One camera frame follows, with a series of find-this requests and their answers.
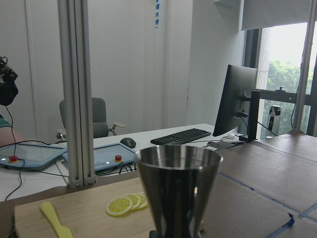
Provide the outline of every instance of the computer mouse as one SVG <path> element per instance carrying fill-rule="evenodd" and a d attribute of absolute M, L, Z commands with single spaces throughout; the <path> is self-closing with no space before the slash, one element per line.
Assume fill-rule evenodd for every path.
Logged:
<path fill-rule="evenodd" d="M 130 148 L 134 148 L 137 145 L 135 140 L 130 138 L 130 137 L 123 138 L 122 140 L 120 140 L 120 143 L 122 143 Z"/>

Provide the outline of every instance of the green tree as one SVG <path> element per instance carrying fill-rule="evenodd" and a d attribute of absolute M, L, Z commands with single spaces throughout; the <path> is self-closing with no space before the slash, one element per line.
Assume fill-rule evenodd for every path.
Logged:
<path fill-rule="evenodd" d="M 313 79 L 314 67 L 310 67 L 306 93 L 309 94 L 311 91 L 312 79 Z M 272 60 L 269 63 L 268 76 L 267 76 L 267 90 L 276 90 L 280 86 L 284 86 L 286 92 L 296 92 L 300 78 L 300 66 L 294 65 L 291 62 L 282 62 L 280 60 Z M 269 114 L 269 108 L 273 105 L 279 105 L 282 107 L 281 122 L 279 134 L 286 134 L 292 129 L 293 120 L 292 114 L 294 111 L 294 104 L 283 103 L 277 101 L 265 100 L 264 102 L 264 114 L 263 124 L 267 124 L 267 116 Z M 302 130 L 306 131 L 309 117 L 309 107 L 305 106 L 304 114 L 302 119 Z M 265 129 L 261 129 L 261 139 L 265 137 Z"/>

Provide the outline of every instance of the table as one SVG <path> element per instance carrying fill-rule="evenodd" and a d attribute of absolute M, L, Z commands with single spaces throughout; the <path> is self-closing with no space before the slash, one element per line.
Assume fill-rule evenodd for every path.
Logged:
<path fill-rule="evenodd" d="M 213 132 L 214 126 L 208 124 L 198 124 L 198 125 L 188 125 L 188 126 L 180 126 L 175 128 L 168 128 L 168 129 L 161 129 L 161 130 L 154 130 L 154 131 L 144 131 L 138 133 L 131 133 L 125 135 L 117 135 L 117 136 L 109 136 L 103 138 L 94 139 L 94 147 L 108 145 L 113 143 L 118 143 L 122 138 L 131 137 L 136 142 L 137 145 L 133 150 L 138 151 L 143 148 L 147 148 L 150 146 L 154 146 L 150 143 L 150 140 L 153 138 L 165 136 L 168 134 L 172 134 L 175 132 L 179 132 L 182 130 L 190 129 L 190 128 L 198 128 L 204 129 L 210 132 Z M 221 136 L 212 137 L 207 136 L 202 139 L 196 140 L 219 140 Z M 59 146 L 67 146 L 66 143 L 58 144 Z M 194 146 L 205 146 L 206 142 L 200 143 L 187 143 L 187 145 L 194 145 Z M 58 161 L 56 164 L 52 164 L 43 172 L 53 173 L 58 175 L 68 175 L 67 165 L 64 161 Z M 19 171 L 17 170 L 6 170 L 0 168 L 0 201 L 4 201 L 6 196 L 11 193 L 18 185 L 19 185 Z M 46 189 L 56 187 L 56 186 L 65 186 L 67 185 L 67 178 L 46 175 L 42 173 L 34 173 L 34 172 L 21 172 L 22 174 L 22 186 L 13 193 L 8 199 L 18 198 L 26 195 L 30 195 L 33 193 L 41 192 Z"/>
<path fill-rule="evenodd" d="M 144 137 L 151 134 L 142 133 Z M 129 136 L 137 142 L 138 139 L 142 140 L 132 135 Z M 101 139 L 94 141 L 95 146 L 104 142 Z M 218 151 L 224 157 L 224 162 L 205 210 L 203 238 L 317 237 L 316 145 L 317 138 L 301 132 L 290 132 Z M 91 187 L 136 177 L 137 172 L 130 172 L 99 178 L 98 183 Z M 75 191 L 59 186 L 1 202 L 0 234 L 8 234 L 13 222 L 14 206 Z M 291 227 L 285 225 L 291 220 L 289 214 L 293 215 L 295 221 Z"/>

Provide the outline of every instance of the metal cocktail jigger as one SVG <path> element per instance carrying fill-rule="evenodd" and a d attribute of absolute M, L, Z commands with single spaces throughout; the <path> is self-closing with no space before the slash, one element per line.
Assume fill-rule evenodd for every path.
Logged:
<path fill-rule="evenodd" d="M 196 238 L 222 157 L 192 146 L 156 146 L 135 161 L 159 238 Z"/>

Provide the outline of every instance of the yellow knife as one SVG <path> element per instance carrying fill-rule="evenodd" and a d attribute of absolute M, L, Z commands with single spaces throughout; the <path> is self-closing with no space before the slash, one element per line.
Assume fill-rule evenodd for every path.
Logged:
<path fill-rule="evenodd" d="M 60 224 L 54 207 L 50 202 L 41 203 L 40 208 L 47 219 L 50 221 L 59 238 L 73 238 L 73 234 L 71 233 L 70 229 Z"/>

